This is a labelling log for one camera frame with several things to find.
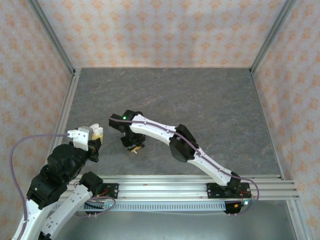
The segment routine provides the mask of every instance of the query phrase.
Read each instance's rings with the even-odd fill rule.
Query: patterned wall
[[[284,2],[40,0],[76,68],[249,68]]]
[[[320,1],[298,0],[256,75],[287,178],[320,236]]]
[[[71,77],[26,0],[0,2],[0,42],[0,239],[8,240],[23,212],[8,169],[10,148],[22,137],[54,131]],[[30,140],[15,151],[25,194],[50,141]]]

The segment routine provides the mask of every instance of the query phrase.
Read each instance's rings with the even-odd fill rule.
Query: gray floor
[[[201,175],[175,160],[169,147],[147,137],[138,154],[128,152],[108,116],[125,110],[177,126],[184,124],[204,151],[239,175],[279,174],[257,91],[248,69],[82,69],[66,130],[104,127],[99,163],[82,172],[106,175]]]
[[[295,240],[285,201],[259,201],[237,217],[225,213],[106,212],[72,217],[59,240]]]

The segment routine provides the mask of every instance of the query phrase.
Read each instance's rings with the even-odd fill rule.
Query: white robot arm
[[[172,156],[178,161],[193,164],[212,177],[218,185],[237,190],[239,176],[206,155],[184,125],[164,125],[147,119],[141,112],[126,110],[122,116],[113,114],[109,118],[109,126],[124,133],[121,141],[129,151],[144,147],[145,136],[152,137],[168,145]]]
[[[165,143],[168,146],[170,146],[171,140],[173,139],[175,134],[177,134],[177,127],[168,126],[149,120],[141,114],[136,115],[132,119],[132,121],[141,122],[132,123],[130,125],[130,129],[132,130],[132,132],[152,137]],[[231,171],[222,167],[220,164],[218,164],[216,161],[214,161],[212,158],[206,155],[200,147],[197,148],[197,151],[194,151],[193,157],[194,159],[187,160],[186,162],[193,164],[202,171],[204,171],[206,174],[212,177],[217,184],[221,186],[226,186],[227,183],[230,182],[231,177],[224,174],[223,172],[229,173],[231,175]]]
[[[170,147],[175,159],[193,164],[211,176],[221,198],[239,198],[241,178],[206,155],[184,125],[164,125],[131,110],[122,116],[113,114],[109,125],[124,133],[121,141],[129,151],[135,152],[144,147],[146,136],[157,139]],[[92,196],[99,194],[102,179],[92,172],[85,173],[73,194],[47,218],[54,203],[67,190],[67,184],[79,174],[85,162],[98,162],[102,143],[99,125],[70,130],[68,136],[73,138],[73,142],[57,146],[48,157],[48,164],[31,181],[26,200],[27,222],[22,218],[12,240],[54,240],[73,214]],[[231,213],[238,213],[240,207],[232,211],[234,209]]]

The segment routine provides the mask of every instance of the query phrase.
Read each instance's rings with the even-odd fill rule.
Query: enclosure
[[[195,207],[72,218],[60,239],[88,239],[92,229],[98,239],[318,239],[319,9],[318,0],[5,0],[1,163],[23,137],[99,123],[99,162],[80,174],[119,183],[120,205]],[[200,209],[210,203],[210,178],[151,137],[137,154],[127,151],[109,127],[109,116],[125,110],[187,126],[208,156],[257,181],[255,209],[237,218]],[[17,148],[24,194],[69,140]],[[6,167],[0,179],[1,232],[11,239],[22,205]]]

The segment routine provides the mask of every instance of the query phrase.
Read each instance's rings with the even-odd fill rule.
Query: linear rail
[[[117,175],[99,176],[105,183],[118,183],[117,202],[121,201],[208,201],[206,183],[214,183],[206,175]],[[281,180],[279,175],[247,175],[253,179],[260,191],[261,201],[298,200],[299,194],[293,180]],[[74,191],[75,182],[79,175],[68,185],[67,191],[61,195],[59,201],[65,201]],[[255,196],[257,190],[250,184],[251,192]],[[238,198],[219,198],[215,201],[240,200]]]

